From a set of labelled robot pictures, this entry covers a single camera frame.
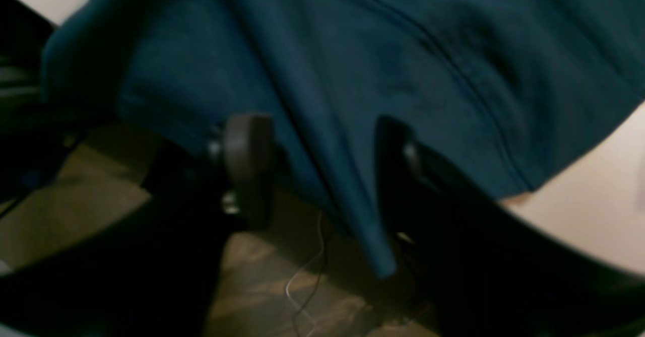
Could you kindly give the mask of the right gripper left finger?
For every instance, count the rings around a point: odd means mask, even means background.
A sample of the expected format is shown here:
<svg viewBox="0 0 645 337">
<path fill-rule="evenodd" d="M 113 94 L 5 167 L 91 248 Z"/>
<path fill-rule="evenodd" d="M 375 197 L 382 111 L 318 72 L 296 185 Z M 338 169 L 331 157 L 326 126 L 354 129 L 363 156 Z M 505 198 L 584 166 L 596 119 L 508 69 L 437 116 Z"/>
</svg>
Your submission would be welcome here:
<svg viewBox="0 0 645 337">
<path fill-rule="evenodd" d="M 200 336 L 230 236 L 267 229 L 271 116 L 229 117 L 200 156 L 164 144 L 152 197 L 88 240 L 2 276 L 2 325 L 28 336 Z"/>
</svg>

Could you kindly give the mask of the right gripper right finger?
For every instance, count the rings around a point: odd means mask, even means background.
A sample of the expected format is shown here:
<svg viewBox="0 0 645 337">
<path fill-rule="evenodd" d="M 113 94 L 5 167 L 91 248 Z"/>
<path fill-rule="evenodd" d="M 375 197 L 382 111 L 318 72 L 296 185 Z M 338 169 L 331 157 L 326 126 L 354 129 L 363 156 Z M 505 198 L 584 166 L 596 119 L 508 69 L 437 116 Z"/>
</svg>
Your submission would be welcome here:
<svg viewBox="0 0 645 337">
<path fill-rule="evenodd" d="M 442 336 L 638 336 L 643 277 L 516 219 L 393 117 L 378 119 L 378 209 L 412 238 Z"/>
</svg>

